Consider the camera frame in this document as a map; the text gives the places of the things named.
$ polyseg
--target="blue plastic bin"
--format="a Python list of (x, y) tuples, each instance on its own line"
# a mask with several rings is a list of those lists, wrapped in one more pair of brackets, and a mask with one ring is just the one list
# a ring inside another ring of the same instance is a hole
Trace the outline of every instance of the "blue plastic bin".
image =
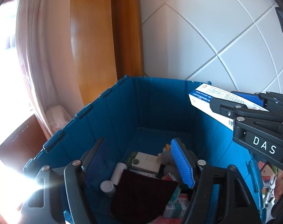
[[(188, 150), (213, 166), (236, 165), (261, 210), (263, 185), (252, 154), (232, 141), (231, 130), (190, 103), (188, 94), (201, 84), (162, 78), (119, 80), (47, 141), (26, 164), (24, 174), (35, 177), (46, 164), (52, 168), (66, 166), (104, 137), (109, 142), (109, 154), (99, 164), (101, 174), (86, 194), (99, 224), (119, 224), (111, 216), (110, 199), (101, 192), (100, 183), (110, 179), (116, 163), (125, 162), (131, 151), (157, 155), (166, 143), (179, 137)], [(211, 206), (216, 199), (217, 186)]]

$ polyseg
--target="finger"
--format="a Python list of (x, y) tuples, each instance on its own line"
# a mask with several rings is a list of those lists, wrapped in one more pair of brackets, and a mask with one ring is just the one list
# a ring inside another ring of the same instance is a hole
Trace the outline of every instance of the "finger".
[(276, 181), (276, 187), (274, 189), (274, 197), (276, 200), (280, 199), (283, 194), (283, 179)]
[(283, 178), (283, 170), (279, 169), (277, 181)]

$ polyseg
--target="white bottle cap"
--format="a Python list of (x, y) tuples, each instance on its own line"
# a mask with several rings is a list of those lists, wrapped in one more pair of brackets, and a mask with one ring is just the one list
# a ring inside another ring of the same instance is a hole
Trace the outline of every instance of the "white bottle cap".
[(100, 189), (109, 197), (112, 197), (116, 191), (115, 186), (109, 180), (105, 180), (100, 184)]

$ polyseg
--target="maroon fabric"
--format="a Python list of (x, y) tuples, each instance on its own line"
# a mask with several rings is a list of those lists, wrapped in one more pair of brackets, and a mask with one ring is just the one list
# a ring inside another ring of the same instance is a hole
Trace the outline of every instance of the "maroon fabric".
[(146, 224), (164, 212), (178, 182), (124, 170), (111, 203), (111, 213), (124, 224)]

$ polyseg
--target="sunlight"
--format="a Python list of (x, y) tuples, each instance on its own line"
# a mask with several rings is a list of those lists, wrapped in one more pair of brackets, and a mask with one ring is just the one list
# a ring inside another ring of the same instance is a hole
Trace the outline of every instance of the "sunlight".
[(17, 208), (41, 188), (33, 179), (6, 167), (0, 160), (0, 214), (8, 224), (17, 224)]
[(0, 6), (0, 145), (33, 114), (16, 50), (17, 3)]

